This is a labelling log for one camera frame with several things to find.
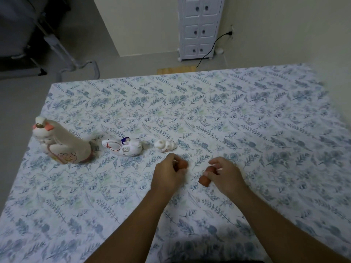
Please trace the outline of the person's right hand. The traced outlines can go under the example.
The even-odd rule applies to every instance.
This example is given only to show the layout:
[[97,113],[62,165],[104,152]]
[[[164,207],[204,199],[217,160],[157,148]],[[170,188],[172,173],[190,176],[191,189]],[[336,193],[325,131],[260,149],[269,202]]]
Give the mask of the person's right hand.
[[231,161],[229,161],[228,177],[209,177],[208,172],[204,172],[211,181],[217,186],[219,191],[228,197],[232,202],[244,196],[248,191],[240,169]]

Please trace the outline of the person's left hand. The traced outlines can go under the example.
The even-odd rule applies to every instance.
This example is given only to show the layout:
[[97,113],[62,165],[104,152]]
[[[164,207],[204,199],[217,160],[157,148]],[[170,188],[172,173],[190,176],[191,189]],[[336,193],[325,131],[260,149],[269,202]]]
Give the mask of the person's left hand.
[[170,199],[184,183],[188,168],[178,172],[165,170],[165,159],[156,164],[151,181],[151,191],[159,197]]

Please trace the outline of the orange cylindrical figurine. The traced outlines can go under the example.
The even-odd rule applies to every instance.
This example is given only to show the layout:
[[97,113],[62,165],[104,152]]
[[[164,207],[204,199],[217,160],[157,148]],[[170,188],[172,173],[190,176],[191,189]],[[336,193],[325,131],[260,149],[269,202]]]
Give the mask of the orange cylindrical figurine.
[[[208,166],[205,172],[213,172],[214,174],[217,174],[217,170],[214,166]],[[201,177],[199,177],[198,183],[204,187],[208,187],[211,183],[211,179],[209,179],[205,175],[202,175]]]

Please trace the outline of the person's left forearm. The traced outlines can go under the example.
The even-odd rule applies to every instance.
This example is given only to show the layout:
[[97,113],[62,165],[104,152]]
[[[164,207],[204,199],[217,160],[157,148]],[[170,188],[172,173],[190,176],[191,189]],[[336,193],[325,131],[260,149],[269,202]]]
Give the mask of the person's left forearm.
[[85,263],[145,263],[161,214],[177,189],[151,186],[129,217]]

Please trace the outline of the person's right forearm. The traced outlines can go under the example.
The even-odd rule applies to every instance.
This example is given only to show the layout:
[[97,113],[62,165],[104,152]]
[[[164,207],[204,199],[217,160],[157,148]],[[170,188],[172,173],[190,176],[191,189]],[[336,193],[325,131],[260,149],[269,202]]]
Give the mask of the person's right forearm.
[[271,208],[246,186],[226,193],[274,263],[351,263]]

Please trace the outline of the small white ceramic figurine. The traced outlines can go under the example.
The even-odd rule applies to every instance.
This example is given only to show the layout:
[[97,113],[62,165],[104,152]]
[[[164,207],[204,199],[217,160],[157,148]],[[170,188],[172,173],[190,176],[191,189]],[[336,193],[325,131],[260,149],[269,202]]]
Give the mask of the small white ceramic figurine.
[[157,140],[153,143],[153,146],[161,153],[173,151],[177,148],[177,144],[169,140]]

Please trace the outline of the floral patterned bedsheet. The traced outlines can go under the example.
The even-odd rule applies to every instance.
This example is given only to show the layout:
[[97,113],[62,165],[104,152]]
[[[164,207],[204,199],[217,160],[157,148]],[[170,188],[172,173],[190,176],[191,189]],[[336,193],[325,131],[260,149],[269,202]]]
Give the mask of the floral patterned bedsheet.
[[[264,260],[244,215],[198,179],[236,163],[284,217],[351,259],[351,132],[305,64],[53,84],[41,115],[90,139],[96,158],[61,165],[31,138],[0,218],[0,263],[83,263],[141,202],[177,144],[186,183],[163,211],[147,263]],[[107,139],[138,139],[135,157]]]

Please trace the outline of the white ceramic rabbit figurine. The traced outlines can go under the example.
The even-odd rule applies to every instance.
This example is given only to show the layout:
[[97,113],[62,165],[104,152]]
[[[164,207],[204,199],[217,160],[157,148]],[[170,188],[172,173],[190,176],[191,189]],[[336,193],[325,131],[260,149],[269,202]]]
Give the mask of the white ceramic rabbit figurine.
[[109,149],[112,154],[123,157],[135,157],[142,153],[143,144],[138,139],[124,137],[121,140],[103,140],[102,146]]

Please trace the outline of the wooden board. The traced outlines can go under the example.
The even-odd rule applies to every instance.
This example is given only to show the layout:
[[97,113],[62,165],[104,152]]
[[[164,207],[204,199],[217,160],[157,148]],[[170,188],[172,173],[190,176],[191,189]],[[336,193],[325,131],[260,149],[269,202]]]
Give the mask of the wooden board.
[[178,73],[190,73],[196,71],[196,66],[177,66],[169,68],[157,69],[157,75],[168,75],[168,74],[178,74]]

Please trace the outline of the large white bird figurine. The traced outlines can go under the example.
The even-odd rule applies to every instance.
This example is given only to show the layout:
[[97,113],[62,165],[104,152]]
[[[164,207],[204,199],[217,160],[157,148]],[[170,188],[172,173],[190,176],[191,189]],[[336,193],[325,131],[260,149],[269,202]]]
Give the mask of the large white bird figurine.
[[93,157],[88,141],[76,137],[54,120],[36,117],[32,133],[43,153],[60,164],[86,163]]

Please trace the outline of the white drawer cabinet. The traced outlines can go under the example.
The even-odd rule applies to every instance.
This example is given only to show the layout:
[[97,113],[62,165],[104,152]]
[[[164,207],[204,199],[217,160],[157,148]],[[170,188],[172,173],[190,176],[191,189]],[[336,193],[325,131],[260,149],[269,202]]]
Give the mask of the white drawer cabinet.
[[225,0],[178,0],[178,61],[212,59]]

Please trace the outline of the dark office chair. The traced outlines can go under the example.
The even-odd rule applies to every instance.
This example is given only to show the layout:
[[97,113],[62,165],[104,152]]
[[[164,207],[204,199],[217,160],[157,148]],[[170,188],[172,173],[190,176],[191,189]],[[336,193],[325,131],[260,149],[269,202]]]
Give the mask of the dark office chair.
[[47,75],[44,37],[70,10],[68,0],[0,0],[0,80]]

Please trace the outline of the white metal frame stand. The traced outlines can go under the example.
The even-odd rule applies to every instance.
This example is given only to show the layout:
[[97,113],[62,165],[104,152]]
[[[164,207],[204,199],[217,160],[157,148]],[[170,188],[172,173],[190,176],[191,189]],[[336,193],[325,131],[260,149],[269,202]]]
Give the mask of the white metal frame stand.
[[74,72],[77,69],[83,69],[87,65],[91,64],[94,70],[94,80],[100,78],[100,71],[98,64],[95,60],[87,60],[83,63],[78,62],[62,45],[59,39],[54,34],[49,34],[44,36],[44,40],[50,46],[50,48],[59,56],[61,60],[64,61],[66,67],[59,70],[56,75],[56,79],[58,83],[61,83],[63,80],[63,73],[65,72]]

